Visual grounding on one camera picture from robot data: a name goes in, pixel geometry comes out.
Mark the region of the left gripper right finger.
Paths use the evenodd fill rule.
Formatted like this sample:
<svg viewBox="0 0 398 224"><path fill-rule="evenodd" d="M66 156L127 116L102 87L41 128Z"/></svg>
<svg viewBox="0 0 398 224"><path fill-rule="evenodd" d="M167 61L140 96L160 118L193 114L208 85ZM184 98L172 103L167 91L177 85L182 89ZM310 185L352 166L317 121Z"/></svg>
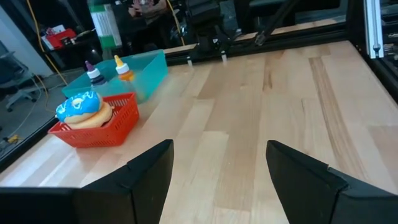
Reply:
<svg viewBox="0 0 398 224"><path fill-rule="evenodd" d="M397 195L269 140L270 177L289 223L397 224Z"/></svg>

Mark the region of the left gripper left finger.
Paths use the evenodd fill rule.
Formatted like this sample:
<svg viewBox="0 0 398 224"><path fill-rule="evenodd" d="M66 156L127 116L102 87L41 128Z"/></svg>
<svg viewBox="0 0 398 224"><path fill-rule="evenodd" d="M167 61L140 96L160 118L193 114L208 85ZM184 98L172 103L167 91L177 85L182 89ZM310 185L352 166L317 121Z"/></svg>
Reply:
<svg viewBox="0 0 398 224"><path fill-rule="evenodd" d="M174 142L166 139L84 186L76 200L78 223L158 223L173 164Z"/></svg>

